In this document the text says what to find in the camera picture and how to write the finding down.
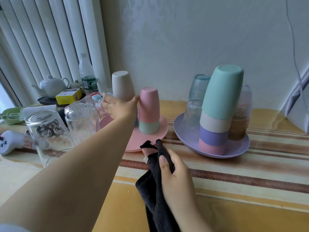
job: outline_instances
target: water bottle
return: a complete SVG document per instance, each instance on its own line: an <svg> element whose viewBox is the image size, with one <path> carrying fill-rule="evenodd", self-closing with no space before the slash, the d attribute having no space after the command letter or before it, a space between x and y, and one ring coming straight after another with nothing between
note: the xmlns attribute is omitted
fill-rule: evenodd
<svg viewBox="0 0 309 232"><path fill-rule="evenodd" d="M87 54L81 54L81 60L79 61L79 73L82 78L82 82L85 88L86 95L93 92L98 92L98 85L95 78L95 72L93 67L87 58Z"/></svg>

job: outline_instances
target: cardboard box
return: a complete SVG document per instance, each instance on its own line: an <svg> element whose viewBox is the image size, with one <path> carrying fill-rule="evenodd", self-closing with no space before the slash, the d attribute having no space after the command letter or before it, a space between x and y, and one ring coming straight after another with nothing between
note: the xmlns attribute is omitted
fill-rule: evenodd
<svg viewBox="0 0 309 232"><path fill-rule="evenodd" d="M56 96L57 103L59 105L71 104L78 101L82 97L81 89L65 89Z"/></svg>

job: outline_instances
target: wooden table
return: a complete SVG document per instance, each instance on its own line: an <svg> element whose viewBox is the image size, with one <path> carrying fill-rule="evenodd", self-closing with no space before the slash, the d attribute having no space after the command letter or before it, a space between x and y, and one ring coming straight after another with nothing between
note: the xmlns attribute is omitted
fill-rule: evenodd
<svg viewBox="0 0 309 232"><path fill-rule="evenodd" d="M200 207L214 231L308 231L309 136L278 111L254 109L249 150L234 159L207 158L186 148L174 133L173 120L186 103L161 101L160 106L169 122L163 142L192 169ZM10 128L23 131L25 126ZM0 125L0 132L6 129ZM134 185L147 170L143 158L141 152L124 154L94 232L149 231L145 204ZM0 180L2 199L40 170L35 153L15 152L7 159L0 161L0 175L9 176ZM4 193L8 184L10 191Z"/></svg>

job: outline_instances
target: green label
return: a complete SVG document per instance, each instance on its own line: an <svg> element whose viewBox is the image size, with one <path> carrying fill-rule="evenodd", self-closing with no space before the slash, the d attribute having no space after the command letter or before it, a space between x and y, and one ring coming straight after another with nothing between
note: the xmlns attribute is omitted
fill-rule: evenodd
<svg viewBox="0 0 309 232"><path fill-rule="evenodd" d="M84 84L85 90L97 90L98 89L98 85L96 83L95 78L91 78L91 79L82 78L82 82Z"/></svg>

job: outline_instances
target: barcode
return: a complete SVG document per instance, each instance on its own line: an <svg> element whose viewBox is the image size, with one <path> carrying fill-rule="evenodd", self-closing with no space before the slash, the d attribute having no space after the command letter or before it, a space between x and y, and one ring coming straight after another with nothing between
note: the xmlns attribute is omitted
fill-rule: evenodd
<svg viewBox="0 0 309 232"><path fill-rule="evenodd" d="M84 84L84 87L85 87L85 88L87 88L87 89L89 88L89 87L88 87L87 81L83 81L83 84Z"/></svg>

